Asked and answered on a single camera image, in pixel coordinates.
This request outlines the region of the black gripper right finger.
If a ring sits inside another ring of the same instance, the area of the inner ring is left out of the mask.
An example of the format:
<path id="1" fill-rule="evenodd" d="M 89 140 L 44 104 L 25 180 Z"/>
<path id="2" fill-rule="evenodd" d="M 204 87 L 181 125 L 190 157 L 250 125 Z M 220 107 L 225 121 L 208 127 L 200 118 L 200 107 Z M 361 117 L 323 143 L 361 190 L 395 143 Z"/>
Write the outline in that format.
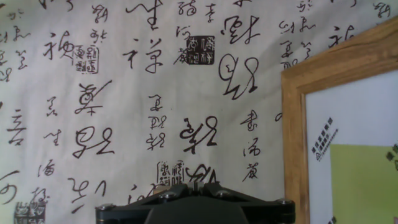
<path id="1" fill-rule="evenodd" d="M 295 223 L 295 202 L 286 198 L 265 201 L 222 187 L 219 183 L 198 184 L 198 196 L 211 199 L 205 208 L 236 215 L 240 223 Z"/>

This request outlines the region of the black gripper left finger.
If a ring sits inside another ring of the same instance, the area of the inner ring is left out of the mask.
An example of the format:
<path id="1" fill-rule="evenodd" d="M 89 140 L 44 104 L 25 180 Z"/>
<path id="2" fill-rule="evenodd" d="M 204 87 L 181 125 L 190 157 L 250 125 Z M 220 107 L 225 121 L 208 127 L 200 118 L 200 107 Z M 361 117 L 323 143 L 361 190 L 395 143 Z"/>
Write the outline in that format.
<path id="1" fill-rule="evenodd" d="M 198 192 L 198 183 L 177 184 L 173 186 L 158 185 L 153 194 L 129 205 L 105 203 L 95 207 L 96 224 L 145 223 L 150 212 L 158 205 L 173 202 Z"/>

